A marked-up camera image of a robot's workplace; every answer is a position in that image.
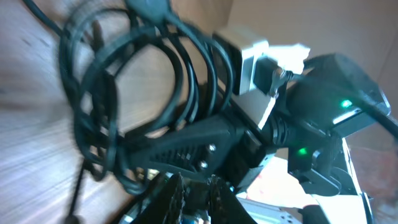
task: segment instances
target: wooden floor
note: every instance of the wooden floor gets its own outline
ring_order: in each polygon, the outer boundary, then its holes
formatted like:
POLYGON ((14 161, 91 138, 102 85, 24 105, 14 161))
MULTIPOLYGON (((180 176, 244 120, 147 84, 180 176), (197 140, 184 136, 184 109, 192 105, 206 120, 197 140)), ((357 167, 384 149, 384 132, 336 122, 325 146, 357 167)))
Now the wooden floor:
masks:
MULTIPOLYGON (((59 24, 76 2, 36 0, 59 24)), ((210 33, 227 23, 231 0, 173 1, 173 7, 210 33)), ((101 23, 110 30, 106 37, 111 39, 126 27, 127 20, 115 17, 101 23)), ((57 42, 58 37, 22 1, 0 1, 0 223, 58 223, 68 204, 80 155, 60 85, 57 42)), ((205 74, 198 52, 186 45, 197 74, 205 74)), ((83 69, 92 54, 84 47, 80 52, 83 69)), ((118 80, 121 129, 156 116, 173 84, 167 57, 146 49, 118 80)), ((127 200, 129 195, 112 177, 97 183, 86 176, 79 214, 85 223, 104 223, 127 200)))

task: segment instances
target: black plug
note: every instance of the black plug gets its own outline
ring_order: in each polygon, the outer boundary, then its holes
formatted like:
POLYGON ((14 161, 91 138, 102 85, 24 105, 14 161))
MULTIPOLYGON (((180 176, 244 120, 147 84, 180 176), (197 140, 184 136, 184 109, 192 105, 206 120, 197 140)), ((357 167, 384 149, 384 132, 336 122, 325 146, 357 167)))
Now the black plug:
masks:
POLYGON ((162 23, 171 13, 169 0, 125 0, 128 9, 154 24, 162 23))

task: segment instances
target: green led indicator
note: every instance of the green led indicator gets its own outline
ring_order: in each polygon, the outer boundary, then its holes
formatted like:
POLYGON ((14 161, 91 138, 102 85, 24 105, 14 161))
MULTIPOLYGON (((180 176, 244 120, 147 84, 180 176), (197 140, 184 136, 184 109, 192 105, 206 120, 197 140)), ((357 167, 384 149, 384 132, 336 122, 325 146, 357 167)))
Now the green led indicator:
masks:
POLYGON ((351 102, 350 100, 344 100, 343 102, 341 102, 340 105, 342 108, 349 108, 353 105, 353 102, 351 102))
POLYGON ((307 148, 306 148, 306 147, 301 148, 300 150, 297 151, 297 154, 298 154, 299 156, 305 156, 305 155, 307 155, 307 154, 308 154, 307 148))

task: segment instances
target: beige wall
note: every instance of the beige wall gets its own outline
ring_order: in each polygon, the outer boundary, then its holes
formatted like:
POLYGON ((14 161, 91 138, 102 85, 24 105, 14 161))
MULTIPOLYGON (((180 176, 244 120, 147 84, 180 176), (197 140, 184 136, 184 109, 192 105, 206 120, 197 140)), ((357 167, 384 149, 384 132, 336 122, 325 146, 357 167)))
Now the beige wall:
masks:
MULTIPOLYGON (((270 44, 301 42, 310 56, 351 57, 380 84, 398 117, 398 1, 234 0, 229 24, 249 26, 270 44)), ((348 141, 377 150, 396 147, 378 124, 348 141)))

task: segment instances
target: metal screw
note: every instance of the metal screw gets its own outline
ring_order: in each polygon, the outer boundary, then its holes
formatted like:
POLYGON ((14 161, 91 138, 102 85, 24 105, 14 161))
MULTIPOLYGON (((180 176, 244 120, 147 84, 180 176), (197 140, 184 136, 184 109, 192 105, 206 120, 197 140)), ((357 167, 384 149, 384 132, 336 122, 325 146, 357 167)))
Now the metal screw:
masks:
POLYGON ((206 162, 206 161, 200 161, 199 166, 200 166, 202 169, 206 169, 206 168, 207 168, 207 162, 206 162))
POLYGON ((214 144, 210 144, 210 145, 207 146, 207 149, 210 152, 214 152, 214 151, 216 151, 217 147, 214 144))

